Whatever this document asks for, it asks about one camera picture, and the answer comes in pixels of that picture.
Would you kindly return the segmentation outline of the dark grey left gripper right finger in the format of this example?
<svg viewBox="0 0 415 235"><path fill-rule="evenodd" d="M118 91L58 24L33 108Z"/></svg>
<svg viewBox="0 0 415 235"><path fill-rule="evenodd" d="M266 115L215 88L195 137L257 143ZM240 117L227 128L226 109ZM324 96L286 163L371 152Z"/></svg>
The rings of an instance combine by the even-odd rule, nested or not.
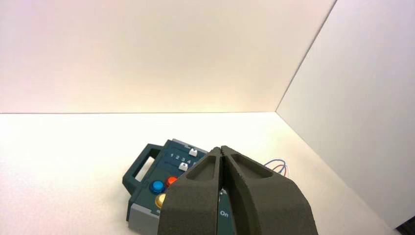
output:
<svg viewBox="0 0 415 235"><path fill-rule="evenodd" d="M222 146L223 186L238 235L316 235L311 206L296 183Z"/></svg>

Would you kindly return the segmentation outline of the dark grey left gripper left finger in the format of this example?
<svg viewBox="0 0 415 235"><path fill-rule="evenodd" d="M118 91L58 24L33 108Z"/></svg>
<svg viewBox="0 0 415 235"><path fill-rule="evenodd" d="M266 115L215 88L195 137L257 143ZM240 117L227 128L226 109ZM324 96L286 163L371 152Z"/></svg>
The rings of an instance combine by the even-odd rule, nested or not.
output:
<svg viewBox="0 0 415 235"><path fill-rule="evenodd" d="M222 187L222 153L210 150L167 190L158 226L160 235L215 235Z"/></svg>

